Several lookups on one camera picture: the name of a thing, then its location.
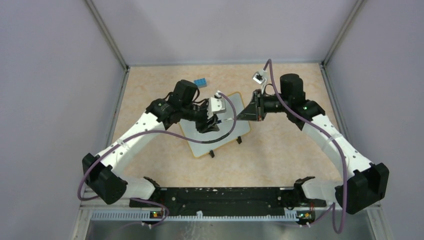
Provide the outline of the blue white marker pen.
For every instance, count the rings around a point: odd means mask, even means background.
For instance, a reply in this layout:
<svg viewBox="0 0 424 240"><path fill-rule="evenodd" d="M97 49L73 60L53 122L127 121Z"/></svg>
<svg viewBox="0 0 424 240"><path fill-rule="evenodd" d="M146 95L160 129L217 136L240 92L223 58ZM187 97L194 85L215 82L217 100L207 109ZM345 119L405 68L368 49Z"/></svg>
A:
<svg viewBox="0 0 424 240"><path fill-rule="evenodd" d="M225 119L219 119L218 123L223 123L223 122L227 122L227 121L233 121L235 118L234 117L230 117L230 118L225 118Z"/></svg>

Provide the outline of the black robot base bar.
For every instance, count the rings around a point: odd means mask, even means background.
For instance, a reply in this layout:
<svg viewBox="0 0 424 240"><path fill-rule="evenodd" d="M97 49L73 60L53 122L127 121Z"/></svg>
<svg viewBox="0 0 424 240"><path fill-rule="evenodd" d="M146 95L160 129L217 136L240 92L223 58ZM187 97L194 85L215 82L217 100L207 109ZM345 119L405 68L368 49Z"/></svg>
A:
<svg viewBox="0 0 424 240"><path fill-rule="evenodd" d="M307 199L299 187L160 187L149 202L167 207L171 217L283 216L295 208L326 207L319 199Z"/></svg>

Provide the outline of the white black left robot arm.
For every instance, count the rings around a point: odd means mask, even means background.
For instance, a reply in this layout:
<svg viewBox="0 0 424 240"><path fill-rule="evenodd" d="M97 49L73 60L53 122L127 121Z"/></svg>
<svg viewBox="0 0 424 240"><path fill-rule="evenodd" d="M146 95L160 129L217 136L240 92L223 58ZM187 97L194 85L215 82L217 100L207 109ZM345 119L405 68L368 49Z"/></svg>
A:
<svg viewBox="0 0 424 240"><path fill-rule="evenodd" d="M213 97L198 101L199 92L195 83L184 79L177 81L173 91L165 97L153 100L120 138L97 154L86 154L81 161L83 178L78 187L78 199L101 199L105 204L111 205L125 196L130 182L121 176L124 169L159 134L198 144L219 142L220 137L197 140L168 131L181 120L194 122L196 130L202 134L219 130L217 114L225 110L223 101L227 96L217 91Z"/></svg>

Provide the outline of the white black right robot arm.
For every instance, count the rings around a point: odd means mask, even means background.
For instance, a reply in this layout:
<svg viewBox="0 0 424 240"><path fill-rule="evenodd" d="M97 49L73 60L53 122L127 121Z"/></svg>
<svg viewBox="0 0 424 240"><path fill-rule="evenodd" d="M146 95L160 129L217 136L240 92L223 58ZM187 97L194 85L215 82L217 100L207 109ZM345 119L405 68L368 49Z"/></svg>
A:
<svg viewBox="0 0 424 240"><path fill-rule="evenodd" d="M249 104L237 115L238 121L263 121L269 113L286 113L290 122L308 135L331 160L342 176L342 182L321 181L315 177L295 183L293 200L307 206L312 200L336 202L348 214L382 200L387 191L390 171L383 163L374 164L359 153L331 123L324 109L306 98L303 80L298 74L280 77L280 90L267 94L265 72L255 72L253 80L261 85L252 93Z"/></svg>

